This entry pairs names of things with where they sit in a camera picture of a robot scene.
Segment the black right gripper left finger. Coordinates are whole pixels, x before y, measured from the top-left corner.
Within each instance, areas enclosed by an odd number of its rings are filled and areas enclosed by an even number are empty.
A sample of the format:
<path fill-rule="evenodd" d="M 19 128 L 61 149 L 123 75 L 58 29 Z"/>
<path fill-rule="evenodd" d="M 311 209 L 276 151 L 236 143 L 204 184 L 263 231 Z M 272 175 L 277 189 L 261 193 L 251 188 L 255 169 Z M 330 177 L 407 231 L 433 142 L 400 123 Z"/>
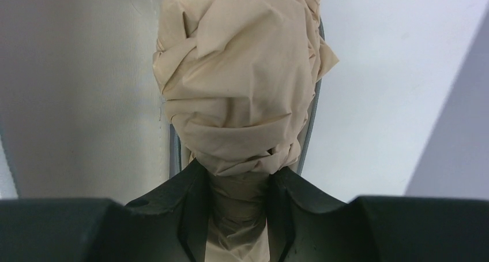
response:
<path fill-rule="evenodd" d="M 3 200 L 1 260 L 204 261 L 208 216 L 208 176 L 197 161 L 126 205 Z"/>

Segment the beige umbrella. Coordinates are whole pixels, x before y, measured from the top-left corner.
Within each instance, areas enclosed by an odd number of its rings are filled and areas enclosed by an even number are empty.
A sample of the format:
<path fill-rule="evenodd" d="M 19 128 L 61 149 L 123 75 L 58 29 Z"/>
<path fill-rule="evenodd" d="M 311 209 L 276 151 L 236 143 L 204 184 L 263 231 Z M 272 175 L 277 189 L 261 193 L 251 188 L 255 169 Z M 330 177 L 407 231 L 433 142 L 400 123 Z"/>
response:
<path fill-rule="evenodd" d="M 208 172 L 206 261 L 269 261 L 269 177 L 300 157 L 317 82 L 338 59 L 321 0 L 162 0 L 153 72 Z"/>

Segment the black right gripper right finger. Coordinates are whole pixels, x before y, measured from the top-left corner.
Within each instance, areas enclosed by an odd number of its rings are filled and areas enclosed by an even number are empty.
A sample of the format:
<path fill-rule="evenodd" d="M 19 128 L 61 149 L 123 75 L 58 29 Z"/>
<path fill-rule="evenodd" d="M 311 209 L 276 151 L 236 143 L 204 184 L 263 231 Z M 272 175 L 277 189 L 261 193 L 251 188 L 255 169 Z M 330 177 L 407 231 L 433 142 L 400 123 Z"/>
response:
<path fill-rule="evenodd" d="M 360 196 L 344 203 L 285 167 L 266 201 L 272 261 L 487 261 L 485 200 Z"/>

